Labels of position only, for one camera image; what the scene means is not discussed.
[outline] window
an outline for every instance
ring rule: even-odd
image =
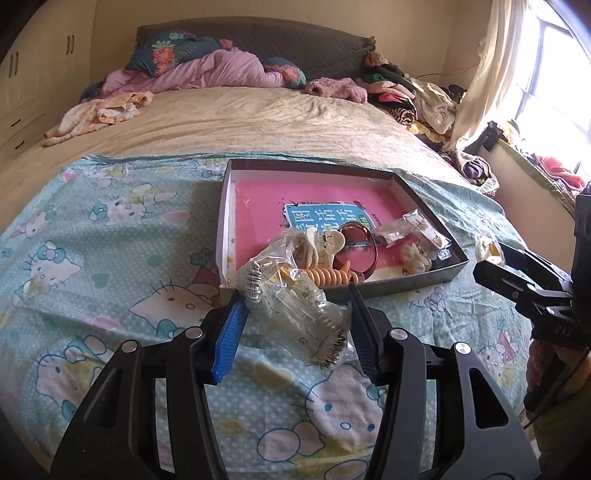
[[[591,180],[591,61],[551,6],[529,4],[503,113],[529,150]]]

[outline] cable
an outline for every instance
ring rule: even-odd
[[[560,390],[563,389],[563,387],[570,381],[571,378],[573,378],[573,375],[579,370],[579,368],[581,368],[581,365],[583,365],[583,362],[587,359],[587,357],[589,356],[589,354],[591,353],[591,346],[587,347],[587,350],[585,352],[585,354],[583,356],[581,356],[580,360],[578,361],[578,363],[570,370],[568,376],[566,376],[565,378],[563,378],[562,382],[556,382],[554,388],[552,388],[548,394],[543,398],[541,403],[544,403],[548,400],[551,400],[551,397],[553,397],[557,392],[559,392]],[[546,413],[550,408],[546,407],[544,408],[541,412],[539,412],[533,419],[531,419],[526,425],[525,427],[523,427],[524,430],[527,430],[532,424],[533,422],[535,422],[537,419],[539,419],[544,413]]]
[[[445,72],[445,73],[426,73],[425,75],[419,75],[418,77],[415,77],[416,79],[419,79],[421,77],[429,77],[431,75],[439,75],[440,77],[447,77],[450,75],[461,75],[462,73],[466,73],[468,70],[476,67],[478,65],[478,63],[475,63],[474,65],[470,65],[469,67],[462,69],[462,70],[452,70],[451,72]]]

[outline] orange spiral hair tie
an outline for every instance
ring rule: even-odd
[[[352,270],[349,270],[350,262],[348,261],[343,268],[337,270],[335,268],[320,268],[311,267],[303,269],[310,277],[311,281],[317,287],[333,287],[336,285],[346,285],[350,281],[359,283],[359,276]]]

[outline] wall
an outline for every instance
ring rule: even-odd
[[[458,0],[447,54],[438,85],[455,83],[467,89],[480,62],[478,48],[486,37],[492,0]]]
[[[225,15],[283,18],[365,37],[374,35],[378,49],[409,74],[440,72],[459,1],[98,0],[92,35],[92,79],[100,81],[127,63],[139,25]],[[425,79],[437,80],[437,76]]]
[[[538,185],[515,161],[495,145],[480,153],[491,165],[501,187],[495,200],[533,252],[567,273],[573,263],[574,220],[550,192]]]

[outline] green clothing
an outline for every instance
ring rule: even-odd
[[[544,469],[560,452],[579,424],[581,412],[591,407],[591,381],[570,399],[556,405],[534,421],[535,439]]]
[[[367,83],[383,82],[385,80],[385,78],[379,73],[374,73],[373,75],[366,74],[363,75],[361,79]]]

